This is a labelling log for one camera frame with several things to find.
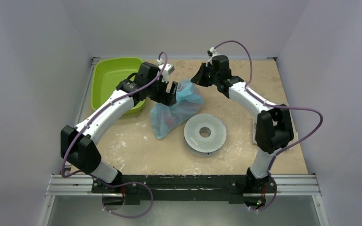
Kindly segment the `blue plastic bag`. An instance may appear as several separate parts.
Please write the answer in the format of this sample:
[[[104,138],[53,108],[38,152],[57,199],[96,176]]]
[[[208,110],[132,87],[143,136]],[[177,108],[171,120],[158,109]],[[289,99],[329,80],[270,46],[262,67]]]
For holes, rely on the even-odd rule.
[[[155,137],[163,139],[172,130],[196,115],[203,104],[204,99],[196,84],[189,79],[179,82],[174,105],[156,104],[150,110],[149,121]]]

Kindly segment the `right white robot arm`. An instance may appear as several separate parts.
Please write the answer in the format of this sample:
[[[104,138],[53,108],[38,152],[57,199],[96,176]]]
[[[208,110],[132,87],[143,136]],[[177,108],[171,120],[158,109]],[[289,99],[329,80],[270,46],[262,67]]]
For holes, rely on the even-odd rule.
[[[267,100],[251,88],[239,76],[233,75],[229,59],[225,55],[211,57],[202,63],[191,78],[192,83],[217,90],[239,103],[253,116],[254,136],[258,146],[254,162],[247,169],[245,187],[256,192],[270,180],[270,171],[277,155],[294,139],[293,125],[285,105],[267,105]]]

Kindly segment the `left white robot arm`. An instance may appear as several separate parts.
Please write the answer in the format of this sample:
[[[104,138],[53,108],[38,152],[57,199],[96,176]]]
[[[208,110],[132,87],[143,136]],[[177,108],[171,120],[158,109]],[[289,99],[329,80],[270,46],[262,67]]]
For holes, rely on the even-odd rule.
[[[176,103],[177,82],[167,89],[174,66],[159,61],[144,62],[136,73],[121,81],[107,101],[76,126],[66,125],[60,132],[60,156],[85,174],[103,181],[111,193],[122,186],[121,172],[102,160],[97,144],[107,130],[139,102],[149,98],[172,106]]]

